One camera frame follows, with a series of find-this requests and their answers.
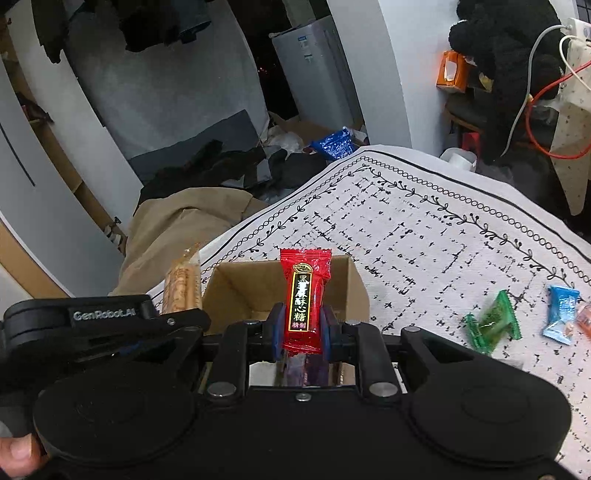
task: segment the blue candy wrapper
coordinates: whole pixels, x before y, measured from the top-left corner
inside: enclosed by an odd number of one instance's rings
[[[341,158],[348,157],[357,150],[356,145],[351,141],[351,133],[346,128],[343,128],[322,140],[312,142],[311,146],[317,152],[324,154],[328,161],[340,160]]]
[[[579,291],[572,288],[551,286],[550,310],[548,311],[548,326],[542,335],[552,338],[565,345],[570,345],[573,339],[574,318]]]

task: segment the green candy wrapper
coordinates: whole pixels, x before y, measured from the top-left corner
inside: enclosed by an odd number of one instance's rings
[[[495,302],[489,308],[480,323],[469,313],[464,317],[468,326],[470,341],[478,353],[490,355],[504,335],[509,334],[513,340],[521,339],[519,323],[511,306],[506,290],[501,290]]]

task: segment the red candy wrapper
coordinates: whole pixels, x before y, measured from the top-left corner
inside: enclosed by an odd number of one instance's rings
[[[320,307],[331,257],[330,250],[281,250],[287,280],[283,348],[290,354],[322,353]]]

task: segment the blue plastic bag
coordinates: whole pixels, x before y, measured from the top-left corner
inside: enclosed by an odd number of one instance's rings
[[[312,142],[311,146],[317,152],[324,154],[328,161],[335,161],[348,157],[357,150],[357,146],[351,141],[351,133],[346,128],[343,128],[322,140]]]

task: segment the black stuffed toy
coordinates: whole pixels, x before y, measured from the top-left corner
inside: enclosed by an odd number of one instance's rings
[[[511,125],[519,112],[527,88],[527,66],[538,36],[560,20],[548,0],[460,0],[457,16],[461,22],[450,30],[453,50],[471,57],[478,69],[494,80],[492,103],[486,113],[482,158],[493,161],[504,150]],[[553,30],[538,46],[532,64],[530,93],[563,75],[558,44],[563,34]],[[558,87],[543,98],[558,95]],[[514,138],[522,130],[517,129]]]

